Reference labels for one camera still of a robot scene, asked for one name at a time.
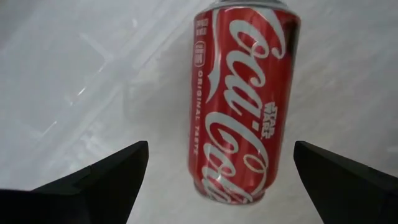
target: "can bottom rim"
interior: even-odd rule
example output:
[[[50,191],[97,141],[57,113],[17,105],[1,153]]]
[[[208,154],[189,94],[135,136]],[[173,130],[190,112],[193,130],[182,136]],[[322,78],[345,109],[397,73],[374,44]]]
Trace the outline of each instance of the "can bottom rim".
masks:
[[[203,198],[206,198],[207,200],[211,200],[213,202],[218,202],[218,203],[222,203],[225,205],[238,205],[238,206],[245,206],[245,205],[255,205],[257,204],[259,201],[261,201],[261,199],[265,196],[265,191],[258,197],[254,198],[252,202],[249,203],[239,203],[239,202],[231,202],[231,203],[227,203],[227,202],[220,202],[217,200],[214,200],[213,198],[209,197],[209,195],[207,195],[206,193],[202,192],[199,188],[199,186],[197,186],[197,184],[195,183],[195,181],[193,181],[193,185],[195,186],[196,191],[199,193],[200,196],[202,196]]]

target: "white surface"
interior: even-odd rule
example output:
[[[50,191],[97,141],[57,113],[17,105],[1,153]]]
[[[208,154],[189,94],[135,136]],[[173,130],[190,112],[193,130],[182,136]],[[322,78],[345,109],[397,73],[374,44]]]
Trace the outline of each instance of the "white surface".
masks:
[[[279,176],[253,206],[201,198],[186,166],[191,21],[210,2],[0,0],[0,187],[33,189],[143,139],[129,223],[312,224],[296,140],[398,176],[398,2],[287,0],[303,26]]]

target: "coca-cola can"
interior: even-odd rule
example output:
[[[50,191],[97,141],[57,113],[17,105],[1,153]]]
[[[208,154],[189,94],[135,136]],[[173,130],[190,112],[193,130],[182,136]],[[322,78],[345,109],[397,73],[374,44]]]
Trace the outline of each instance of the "coca-cola can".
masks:
[[[277,175],[300,18],[276,0],[230,0],[194,26],[189,171],[210,199],[257,202]]]

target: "aluminum can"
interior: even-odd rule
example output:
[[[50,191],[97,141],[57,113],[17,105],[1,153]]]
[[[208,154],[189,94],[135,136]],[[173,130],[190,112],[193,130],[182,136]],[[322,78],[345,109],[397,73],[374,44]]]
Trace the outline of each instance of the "aluminum can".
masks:
[[[253,203],[275,181],[300,19],[279,1],[220,1],[194,20],[188,167],[202,195]]]

